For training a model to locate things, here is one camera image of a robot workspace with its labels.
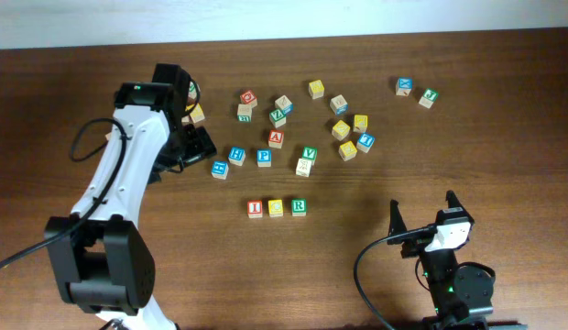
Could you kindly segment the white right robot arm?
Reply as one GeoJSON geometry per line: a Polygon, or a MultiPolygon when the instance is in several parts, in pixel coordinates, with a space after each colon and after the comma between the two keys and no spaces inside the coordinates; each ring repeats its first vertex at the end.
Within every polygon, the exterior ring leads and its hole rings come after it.
{"type": "Polygon", "coordinates": [[[496,273],[476,262],[457,261],[455,252],[468,241],[474,218],[455,193],[446,193],[447,207],[435,221],[408,230],[399,202],[390,202],[388,234],[400,245],[404,259],[415,258],[425,272],[436,315],[422,320],[426,329],[486,329],[486,316],[494,312],[491,302],[496,273]]]}

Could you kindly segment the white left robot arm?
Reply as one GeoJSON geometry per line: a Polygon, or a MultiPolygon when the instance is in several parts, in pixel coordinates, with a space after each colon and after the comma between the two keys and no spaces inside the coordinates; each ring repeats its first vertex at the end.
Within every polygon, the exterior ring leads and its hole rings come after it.
{"type": "Polygon", "coordinates": [[[153,296],[155,261],[138,231],[143,196],[163,172],[180,174],[211,158],[204,127],[183,124],[197,87],[176,64],[156,65],[150,82],[125,82],[107,122],[111,135],[81,199],[53,216],[44,237],[61,299],[115,329],[175,329],[153,296]]]}

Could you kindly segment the green R block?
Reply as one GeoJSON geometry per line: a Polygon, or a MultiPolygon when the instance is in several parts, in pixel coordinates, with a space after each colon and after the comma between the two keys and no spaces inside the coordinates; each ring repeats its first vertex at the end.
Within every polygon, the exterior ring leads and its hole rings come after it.
{"type": "Polygon", "coordinates": [[[307,202],[305,199],[293,199],[291,201],[293,216],[305,216],[307,214],[307,202]]]}

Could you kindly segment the red I block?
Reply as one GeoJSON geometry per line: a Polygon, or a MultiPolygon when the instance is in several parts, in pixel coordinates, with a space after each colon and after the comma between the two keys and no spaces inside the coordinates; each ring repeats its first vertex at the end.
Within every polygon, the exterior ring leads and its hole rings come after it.
{"type": "Polygon", "coordinates": [[[249,218],[261,218],[263,216],[263,204],[261,200],[247,202],[247,215],[249,218]]]}

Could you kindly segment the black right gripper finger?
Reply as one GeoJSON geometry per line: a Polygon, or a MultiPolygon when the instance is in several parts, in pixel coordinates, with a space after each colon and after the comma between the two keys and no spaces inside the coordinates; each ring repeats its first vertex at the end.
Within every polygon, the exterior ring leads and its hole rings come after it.
{"type": "Polygon", "coordinates": [[[448,190],[446,192],[445,201],[447,202],[449,208],[460,208],[462,213],[469,219],[471,225],[475,223],[475,219],[463,207],[453,190],[448,190]]]}
{"type": "Polygon", "coordinates": [[[403,234],[407,231],[407,227],[403,221],[402,215],[399,211],[399,202],[396,200],[390,201],[390,221],[388,227],[388,236],[392,239],[388,240],[389,245],[399,245],[402,240],[395,238],[398,234],[403,234]]]}

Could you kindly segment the red A block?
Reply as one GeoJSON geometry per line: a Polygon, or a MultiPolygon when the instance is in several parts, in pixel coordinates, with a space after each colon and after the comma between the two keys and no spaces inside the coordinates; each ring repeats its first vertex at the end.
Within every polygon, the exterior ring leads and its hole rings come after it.
{"type": "Polygon", "coordinates": [[[268,146],[274,149],[281,149],[284,141],[284,133],[278,130],[270,130],[268,135],[268,146]]]}

